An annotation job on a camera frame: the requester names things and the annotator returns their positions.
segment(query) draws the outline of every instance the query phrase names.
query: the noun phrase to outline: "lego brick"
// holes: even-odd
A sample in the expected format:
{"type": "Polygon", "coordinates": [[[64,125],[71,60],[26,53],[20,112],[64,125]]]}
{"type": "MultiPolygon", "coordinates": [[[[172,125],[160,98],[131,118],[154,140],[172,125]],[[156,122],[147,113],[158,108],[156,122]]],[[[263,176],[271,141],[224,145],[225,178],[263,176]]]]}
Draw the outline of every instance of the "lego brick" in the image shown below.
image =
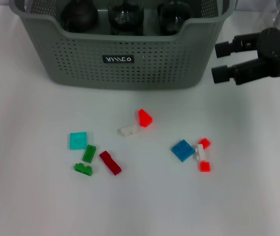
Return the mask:
{"type": "Polygon", "coordinates": [[[199,170],[200,170],[200,172],[211,172],[210,162],[200,161],[199,162],[199,170]]]}
{"type": "Polygon", "coordinates": [[[71,133],[70,134],[70,150],[86,149],[87,133],[71,133]]]}
{"type": "Polygon", "coordinates": [[[171,151],[178,157],[179,160],[181,160],[181,162],[184,162],[188,157],[192,156],[196,152],[196,150],[184,139],[176,144],[171,151]]]}
{"type": "Polygon", "coordinates": [[[82,174],[85,174],[87,176],[91,176],[93,171],[92,171],[92,167],[90,166],[84,166],[83,163],[77,163],[75,164],[74,167],[75,171],[80,172],[82,174]]]}
{"type": "Polygon", "coordinates": [[[82,161],[87,162],[87,163],[91,163],[95,152],[96,152],[96,147],[93,146],[93,145],[88,145],[86,147],[86,150],[85,150],[85,153],[83,155],[82,161]]]}
{"type": "Polygon", "coordinates": [[[114,162],[111,155],[107,151],[101,153],[100,158],[104,161],[105,165],[114,175],[117,175],[121,172],[121,168],[116,164],[116,162],[114,162]]]}
{"type": "Polygon", "coordinates": [[[136,134],[138,132],[138,126],[131,125],[131,126],[128,126],[128,127],[124,127],[124,128],[119,129],[118,132],[122,136],[127,137],[129,135],[136,134]]]}
{"type": "Polygon", "coordinates": [[[198,150],[198,154],[199,154],[199,161],[206,161],[203,145],[202,144],[198,144],[197,145],[197,150],[198,150]]]}
{"type": "Polygon", "coordinates": [[[203,149],[206,150],[208,147],[210,147],[211,142],[208,139],[204,138],[199,141],[199,144],[202,144],[203,149]]]}
{"type": "Polygon", "coordinates": [[[148,127],[153,122],[152,117],[144,109],[138,111],[138,116],[140,125],[143,127],[148,127]]]}

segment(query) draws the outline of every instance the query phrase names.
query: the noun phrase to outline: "gray plastic basket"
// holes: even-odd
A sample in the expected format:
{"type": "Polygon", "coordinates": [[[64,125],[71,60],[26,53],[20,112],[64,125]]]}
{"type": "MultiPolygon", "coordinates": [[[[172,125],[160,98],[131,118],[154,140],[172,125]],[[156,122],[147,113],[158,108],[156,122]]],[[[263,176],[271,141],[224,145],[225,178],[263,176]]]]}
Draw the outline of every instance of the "gray plastic basket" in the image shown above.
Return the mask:
{"type": "Polygon", "coordinates": [[[10,8],[21,17],[52,80],[103,89],[183,89],[196,85],[235,4],[235,0],[191,0],[196,18],[187,20],[176,35],[159,36],[156,9],[162,1],[144,0],[146,36],[114,36],[110,35],[108,0],[94,0],[99,25],[89,34],[63,30],[59,17],[68,2],[29,0],[25,7],[24,0],[10,0],[10,8]],[[103,55],[133,55],[134,63],[104,63],[103,55]]]}

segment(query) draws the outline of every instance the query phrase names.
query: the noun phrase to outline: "red lego brick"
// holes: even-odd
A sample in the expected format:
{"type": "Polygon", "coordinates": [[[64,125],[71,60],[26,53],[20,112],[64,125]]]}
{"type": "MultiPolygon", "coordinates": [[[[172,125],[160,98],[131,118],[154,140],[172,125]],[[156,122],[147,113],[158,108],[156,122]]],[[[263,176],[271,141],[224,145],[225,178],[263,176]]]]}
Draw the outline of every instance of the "red lego brick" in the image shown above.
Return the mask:
{"type": "Polygon", "coordinates": [[[101,153],[100,158],[104,161],[105,165],[114,175],[117,175],[121,172],[121,168],[116,164],[116,162],[114,162],[111,155],[107,151],[101,153]]]}
{"type": "Polygon", "coordinates": [[[153,122],[152,117],[144,109],[139,110],[138,116],[140,125],[143,127],[148,127],[153,122]]]}
{"type": "Polygon", "coordinates": [[[208,161],[200,161],[199,162],[200,172],[211,172],[210,162],[208,161]]]}
{"type": "Polygon", "coordinates": [[[208,147],[210,147],[211,142],[209,140],[207,140],[206,138],[204,138],[204,139],[201,139],[199,141],[199,144],[202,144],[203,145],[203,149],[206,150],[208,147]]]}

